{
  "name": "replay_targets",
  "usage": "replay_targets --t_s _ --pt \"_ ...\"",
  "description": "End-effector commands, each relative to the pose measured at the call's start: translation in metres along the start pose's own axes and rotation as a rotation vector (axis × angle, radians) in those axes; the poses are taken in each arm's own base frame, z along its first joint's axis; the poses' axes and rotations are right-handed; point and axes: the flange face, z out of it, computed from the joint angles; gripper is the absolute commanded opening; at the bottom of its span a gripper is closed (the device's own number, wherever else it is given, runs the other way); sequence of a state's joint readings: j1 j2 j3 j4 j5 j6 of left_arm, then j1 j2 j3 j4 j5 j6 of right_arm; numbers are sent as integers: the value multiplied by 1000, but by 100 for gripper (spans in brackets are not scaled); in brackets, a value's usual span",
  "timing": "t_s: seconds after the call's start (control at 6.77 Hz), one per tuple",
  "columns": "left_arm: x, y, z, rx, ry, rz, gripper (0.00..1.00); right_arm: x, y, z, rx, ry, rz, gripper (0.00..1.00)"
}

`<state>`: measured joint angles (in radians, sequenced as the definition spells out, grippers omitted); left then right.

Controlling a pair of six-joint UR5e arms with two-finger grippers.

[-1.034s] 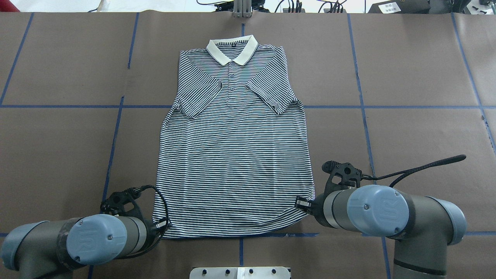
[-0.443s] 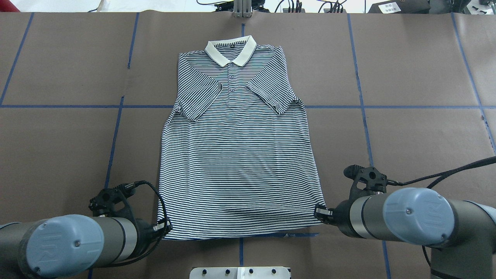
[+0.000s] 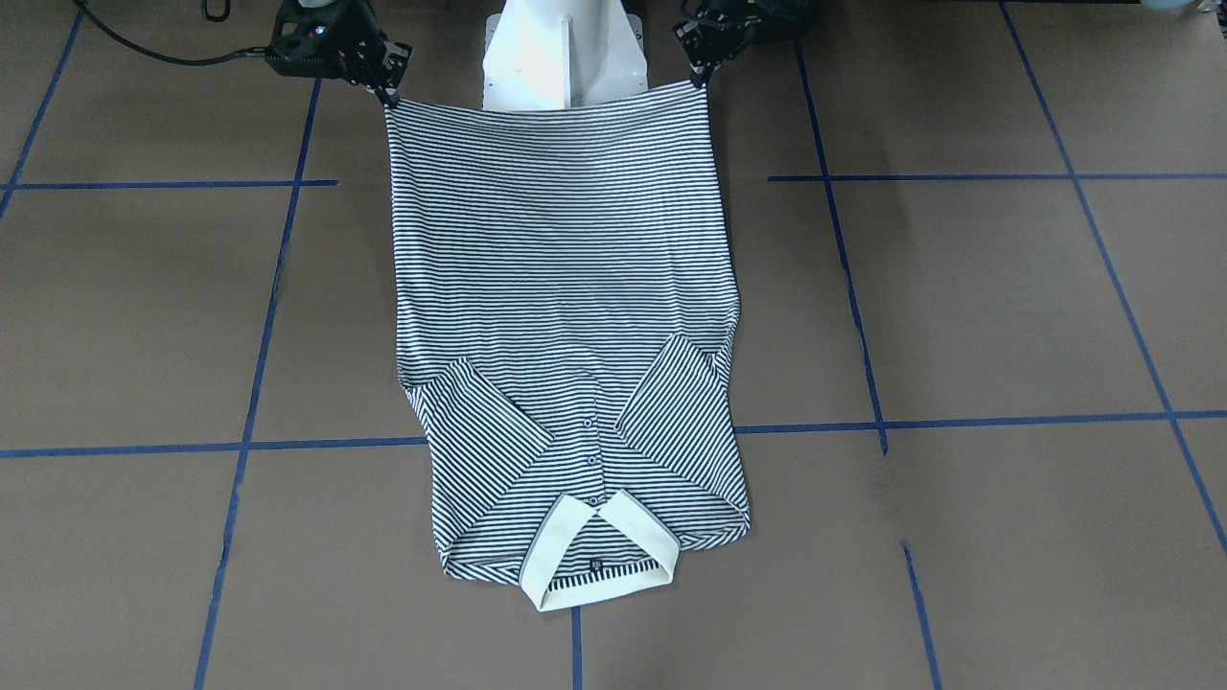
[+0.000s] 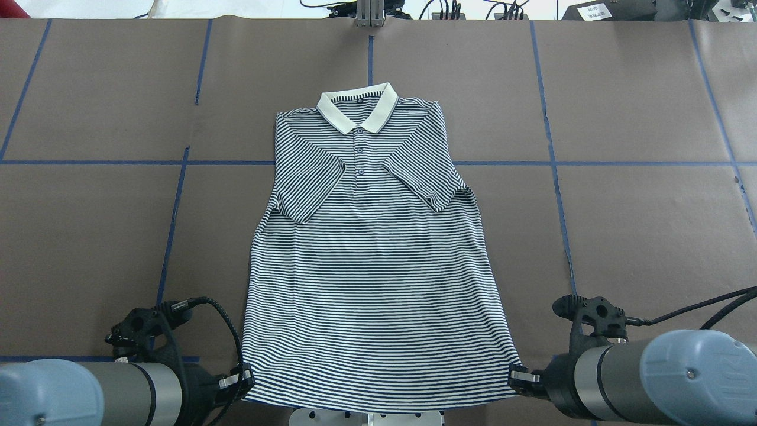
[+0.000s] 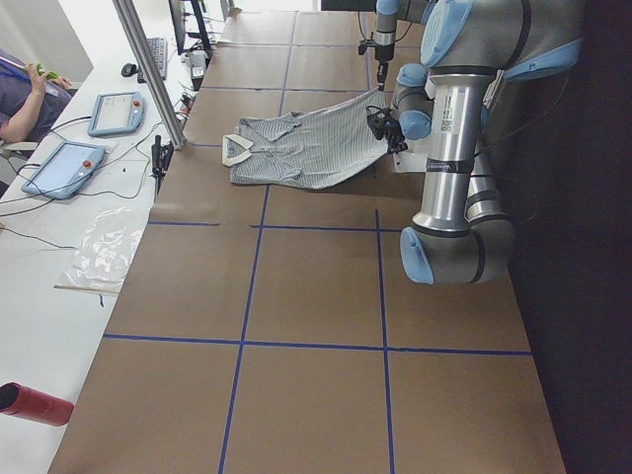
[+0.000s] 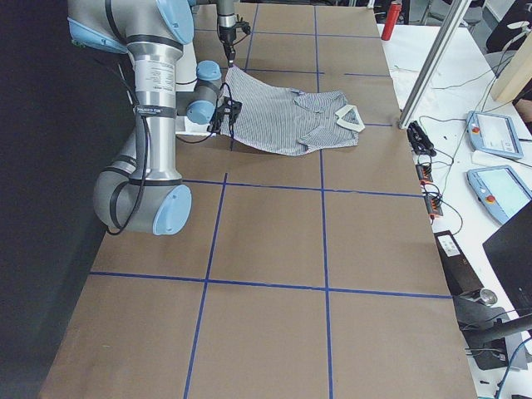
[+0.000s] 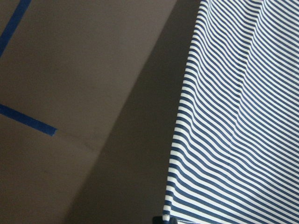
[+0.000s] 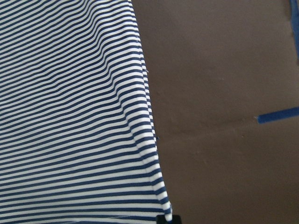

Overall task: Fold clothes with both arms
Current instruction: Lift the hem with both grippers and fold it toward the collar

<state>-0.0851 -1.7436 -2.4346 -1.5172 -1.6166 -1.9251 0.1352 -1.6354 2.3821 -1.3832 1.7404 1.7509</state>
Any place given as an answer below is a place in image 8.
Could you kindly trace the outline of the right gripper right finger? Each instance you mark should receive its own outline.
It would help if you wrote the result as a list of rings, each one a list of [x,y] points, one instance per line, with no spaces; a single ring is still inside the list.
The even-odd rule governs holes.
[[[170,224],[181,224],[181,217],[180,215],[172,215],[172,220],[170,221]]]

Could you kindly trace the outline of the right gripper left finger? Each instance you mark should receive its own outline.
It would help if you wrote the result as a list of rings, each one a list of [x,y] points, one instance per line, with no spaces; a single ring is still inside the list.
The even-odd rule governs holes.
[[[156,216],[156,224],[167,224],[167,220],[165,219],[165,216],[157,215]]]

